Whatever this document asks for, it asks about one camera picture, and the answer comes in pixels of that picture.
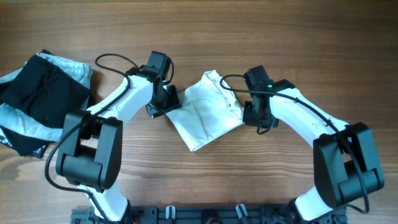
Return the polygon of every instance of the folded fabric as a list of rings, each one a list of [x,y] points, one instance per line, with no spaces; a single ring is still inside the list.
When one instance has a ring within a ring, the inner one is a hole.
[[[182,107],[167,113],[191,151],[243,123],[243,107],[232,91],[220,86],[220,80],[216,70],[205,72],[198,83],[180,93]]]
[[[0,126],[0,143],[15,149],[20,156],[41,158],[50,142],[26,137]]]
[[[68,112],[88,99],[82,86],[60,67],[37,55],[0,95],[0,100],[50,128],[61,128]]]
[[[93,74],[90,65],[53,55],[37,55],[59,66],[69,77],[73,78],[84,87],[90,88],[90,79]],[[13,81],[21,70],[22,68],[0,77],[0,83]],[[80,105],[80,109],[87,109],[87,102],[88,98]],[[48,141],[58,141],[62,134],[62,128],[48,128],[40,124],[34,118],[26,115],[21,110],[17,110],[6,103],[0,105],[0,125],[24,136]]]

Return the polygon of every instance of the wooden table top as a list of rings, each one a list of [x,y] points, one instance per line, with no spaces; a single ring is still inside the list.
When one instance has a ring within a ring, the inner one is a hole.
[[[98,98],[121,76],[94,65],[104,53],[137,64],[152,50],[175,63],[173,84],[182,91],[203,72],[243,74],[263,65],[286,78],[310,101],[349,123],[373,131],[386,185],[369,196],[371,211],[349,209],[350,223],[398,219],[398,17],[388,1],[172,1],[73,4],[0,4],[0,75],[21,68],[36,52],[90,63]],[[131,65],[106,58],[107,66]],[[245,88],[240,79],[230,80]],[[250,97],[236,94],[244,103]],[[19,157],[0,146],[0,223],[69,223],[73,208],[90,203],[44,178],[43,159]],[[51,176],[56,176],[55,160]],[[281,122],[262,136],[242,125],[190,152],[164,116],[141,109],[124,130],[118,176],[133,205],[286,203],[313,183],[310,146]],[[363,207],[363,201],[355,201]]]

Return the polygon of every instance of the blue denim fabric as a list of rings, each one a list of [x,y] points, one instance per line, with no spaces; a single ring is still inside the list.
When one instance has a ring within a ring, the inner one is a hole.
[[[90,88],[90,79],[93,74],[91,65],[43,53],[38,53],[37,55],[60,67],[62,71],[83,86]],[[0,77],[0,83],[12,81],[21,70],[20,68]],[[87,103],[88,98],[80,108],[82,110],[87,109]],[[0,125],[19,134],[48,141],[58,141],[62,134],[62,128],[45,127],[21,110],[17,110],[5,103],[0,105]]]

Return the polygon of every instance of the denim cloth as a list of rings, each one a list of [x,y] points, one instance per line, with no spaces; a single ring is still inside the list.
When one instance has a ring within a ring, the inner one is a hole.
[[[38,53],[37,55],[60,67],[62,71],[84,87],[90,88],[90,79],[93,74],[91,65],[43,53]],[[8,75],[0,77],[0,83],[13,81],[21,70],[20,68]],[[86,110],[87,103],[88,98],[80,108]],[[62,128],[45,127],[21,110],[17,110],[5,103],[0,105],[0,125],[19,134],[48,141],[58,141],[62,134]]]

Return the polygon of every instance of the wooden table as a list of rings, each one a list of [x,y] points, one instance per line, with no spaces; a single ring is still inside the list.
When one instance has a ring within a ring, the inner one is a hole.
[[[104,98],[122,78],[94,65],[103,53],[140,65],[151,50],[165,52],[181,91],[208,70],[242,74],[263,65],[271,78],[290,80],[333,116],[371,127],[386,186],[369,196],[369,215],[348,210],[349,222],[396,223],[397,9],[391,1],[0,4],[0,75],[47,49],[92,64],[93,92]],[[103,63],[131,67],[118,58]],[[240,79],[229,84],[245,88]],[[46,182],[46,158],[0,147],[1,223],[68,223],[72,208],[89,205],[84,195]],[[54,164],[51,176],[67,185]],[[263,136],[242,125],[190,152],[166,117],[151,119],[141,109],[124,130],[118,180],[133,205],[285,203],[314,185],[312,150],[281,123]]]

